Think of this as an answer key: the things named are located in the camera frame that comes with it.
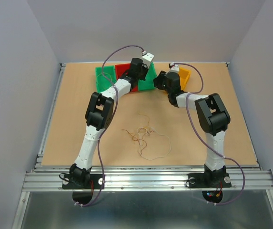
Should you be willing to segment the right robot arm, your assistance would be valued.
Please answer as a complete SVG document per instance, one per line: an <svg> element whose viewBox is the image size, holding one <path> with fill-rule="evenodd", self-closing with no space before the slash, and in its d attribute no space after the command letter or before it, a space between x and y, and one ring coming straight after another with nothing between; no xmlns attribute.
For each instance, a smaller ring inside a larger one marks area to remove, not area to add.
<svg viewBox="0 0 273 229"><path fill-rule="evenodd" d="M167 93L170 104L197 112L199 124L205 132L207 156L203 173L189 173L187 186L190 188L231 187L224 162L224 137L230 116L218 94L197 95L183 91L176 72L164 72L153 80L154 87Z"/></svg>

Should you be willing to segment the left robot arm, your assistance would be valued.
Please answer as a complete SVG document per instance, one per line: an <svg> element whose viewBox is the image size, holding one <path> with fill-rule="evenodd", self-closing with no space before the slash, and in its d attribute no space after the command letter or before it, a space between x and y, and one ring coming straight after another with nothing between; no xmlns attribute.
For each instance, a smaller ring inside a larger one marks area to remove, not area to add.
<svg viewBox="0 0 273 229"><path fill-rule="evenodd" d="M114 106L123 95L138 85L139 80L145 80L153 59L154 56L150 53L141 58L132 58L129 69L114 85L101 93L94 92L91 95L85 114L86 132L80 152L70 167L70 182L80 188L89 185L93 155L102 133L111 124Z"/></svg>

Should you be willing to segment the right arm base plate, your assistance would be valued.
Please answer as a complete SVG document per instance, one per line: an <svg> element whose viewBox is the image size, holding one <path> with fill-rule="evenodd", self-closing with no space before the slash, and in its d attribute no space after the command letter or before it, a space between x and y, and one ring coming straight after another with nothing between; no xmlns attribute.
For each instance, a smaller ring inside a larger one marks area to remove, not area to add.
<svg viewBox="0 0 273 229"><path fill-rule="evenodd" d="M225 176L221 175L218 177L212 177L204 173L189 173L187 175L187 181L185 186L189 188L230 188L232 187L231 182L226 183L224 178Z"/></svg>

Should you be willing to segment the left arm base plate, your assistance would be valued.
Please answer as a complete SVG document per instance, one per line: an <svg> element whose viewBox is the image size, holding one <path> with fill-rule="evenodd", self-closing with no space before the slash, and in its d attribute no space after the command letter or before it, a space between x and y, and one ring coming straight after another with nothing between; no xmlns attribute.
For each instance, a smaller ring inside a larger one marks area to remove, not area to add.
<svg viewBox="0 0 273 229"><path fill-rule="evenodd" d="M102 174L90 174L84 181L77 180L67 173L60 173L59 178L62 180L64 190L94 190L103 187Z"/></svg>

